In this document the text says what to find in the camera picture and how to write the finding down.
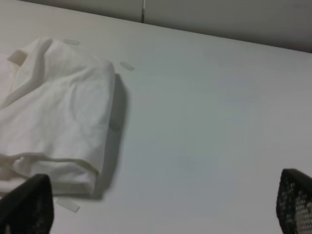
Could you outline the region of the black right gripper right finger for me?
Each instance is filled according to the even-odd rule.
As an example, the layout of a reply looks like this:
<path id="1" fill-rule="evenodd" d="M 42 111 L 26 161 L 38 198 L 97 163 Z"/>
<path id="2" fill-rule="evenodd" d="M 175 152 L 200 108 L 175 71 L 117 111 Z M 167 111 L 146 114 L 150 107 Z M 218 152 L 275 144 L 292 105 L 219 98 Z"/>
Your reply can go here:
<path id="1" fill-rule="evenodd" d="M 297 169 L 283 169 L 276 216 L 284 234 L 312 233 L 312 178 Z"/>

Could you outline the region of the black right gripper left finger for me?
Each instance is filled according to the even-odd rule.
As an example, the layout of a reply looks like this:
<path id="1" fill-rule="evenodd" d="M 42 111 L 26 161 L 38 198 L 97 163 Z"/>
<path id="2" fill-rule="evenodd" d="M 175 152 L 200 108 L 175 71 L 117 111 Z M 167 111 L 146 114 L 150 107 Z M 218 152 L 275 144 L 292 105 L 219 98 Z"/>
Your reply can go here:
<path id="1" fill-rule="evenodd" d="M 48 175 L 38 174 L 0 199 L 2 234 L 48 234 L 54 203 Z"/>

